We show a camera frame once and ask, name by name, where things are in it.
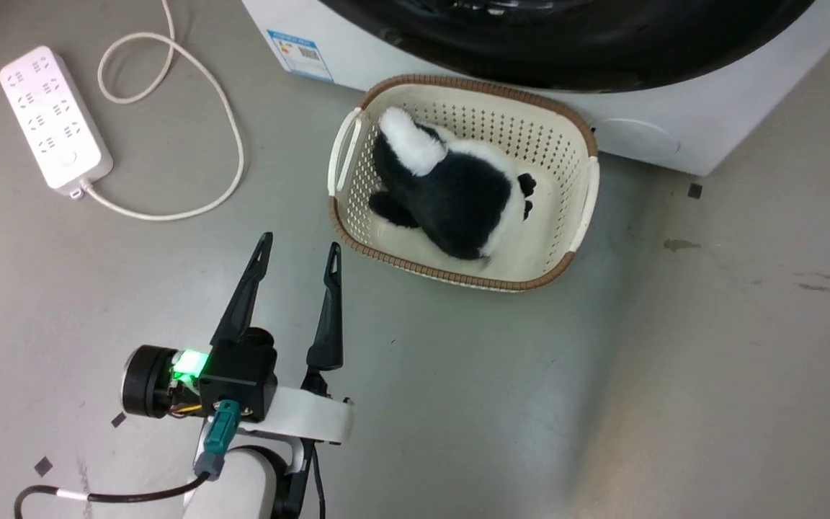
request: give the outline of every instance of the basket handle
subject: basket handle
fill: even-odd
[[[597,202],[597,188],[600,185],[600,162],[597,161],[597,155],[589,157],[589,171],[589,188],[585,194],[585,203],[582,205],[582,219],[579,221],[576,233],[572,236],[572,241],[569,242],[569,247],[563,250],[563,255],[579,250],[582,239],[585,239],[585,234],[587,234],[587,228],[591,226],[591,216],[594,214],[594,204]]]
[[[348,170],[350,165],[352,165],[352,154],[350,150],[353,150],[357,145],[358,138],[360,137],[360,128],[363,126],[359,115],[360,106],[352,110],[345,120],[342,121],[342,125],[339,127],[339,134],[335,135],[335,142],[332,143],[332,155],[329,157],[329,197],[335,196],[337,191],[345,187],[345,178],[348,177]],[[345,146],[345,141],[348,141],[348,132],[352,127],[352,123],[354,123],[354,133],[349,144]],[[342,164],[342,175],[337,177],[339,159],[342,157],[342,148],[345,148],[345,160]]]

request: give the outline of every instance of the black square floor marker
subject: black square floor marker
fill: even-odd
[[[47,459],[47,456],[43,456],[37,464],[34,466],[34,470],[37,471],[37,475],[40,477],[44,477],[50,472],[50,469],[53,469],[53,463],[50,463],[50,460]]]
[[[126,414],[124,414],[124,413],[118,414],[118,415],[115,417],[115,419],[114,419],[114,420],[111,420],[111,425],[112,425],[112,426],[115,426],[115,428],[117,428],[117,426],[119,426],[119,425],[121,425],[122,423],[124,423],[124,420],[126,420]]]
[[[691,184],[691,188],[687,191],[687,196],[690,198],[696,198],[696,200],[700,200],[701,194],[702,186],[699,184]]]

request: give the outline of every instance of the green light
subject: green light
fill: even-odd
[[[200,372],[204,371],[204,365],[207,364],[207,358],[210,357],[205,352],[198,352],[194,350],[182,351],[181,357],[171,367],[174,371],[174,377],[178,378],[189,376],[192,378],[200,377]]]

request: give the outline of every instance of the brown basket rim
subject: brown basket rim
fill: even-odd
[[[451,78],[451,76],[428,76],[421,74],[393,76],[393,78],[389,78],[378,83],[378,85],[375,85],[372,89],[370,89],[370,91],[365,93],[363,99],[360,100],[360,104],[358,105],[359,108],[361,110],[367,108],[376,96],[399,85],[432,85],[438,87],[464,89],[464,91],[487,93],[507,99],[515,99],[516,101],[526,102],[529,105],[536,105],[540,108],[550,110],[551,112],[556,112],[556,114],[562,115],[572,121],[579,131],[581,131],[583,137],[585,138],[585,144],[587,151],[589,151],[589,156],[597,156],[597,145],[595,143],[594,134],[591,133],[589,125],[587,125],[585,119],[583,119],[578,112],[572,110],[568,106],[561,105],[559,102],[553,101],[552,99],[547,99],[529,92],[517,91],[517,89],[510,89],[507,86],[484,83],[474,79]],[[335,230],[339,233],[339,236],[342,237],[342,240],[348,244],[349,247],[356,250],[360,254],[372,257],[375,260],[379,260],[379,262],[389,263],[392,266],[410,270],[411,272],[418,273],[419,275],[448,280],[448,282],[451,283],[462,283],[462,285],[472,285],[493,290],[520,292],[540,288],[540,286],[547,285],[547,283],[553,282],[554,279],[562,275],[576,256],[576,254],[572,251],[567,252],[563,255],[563,259],[561,259],[560,262],[553,267],[553,269],[550,269],[549,272],[546,272],[544,275],[532,280],[522,280],[522,282],[459,275],[455,272],[449,272],[449,270],[434,269],[432,267],[421,265],[421,263],[409,262],[407,259],[401,259],[401,257],[393,256],[392,254],[385,253],[382,250],[373,249],[373,247],[363,245],[363,243],[360,243],[354,239],[348,230],[345,229],[345,226],[342,223],[342,217],[339,216],[339,201],[335,197],[329,197],[329,217],[332,219],[333,226],[335,226]]]

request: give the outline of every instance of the plush toy foot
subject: plush toy foot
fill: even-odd
[[[530,176],[530,173],[521,174],[517,178],[517,183],[521,186],[521,192],[524,193],[524,197],[529,197],[533,194],[533,188],[537,187],[537,181]]]
[[[389,223],[400,227],[409,227],[415,229],[418,227],[418,221],[409,213],[402,204],[396,201],[392,195],[386,191],[377,191],[370,196],[367,205],[373,213],[389,220]]]

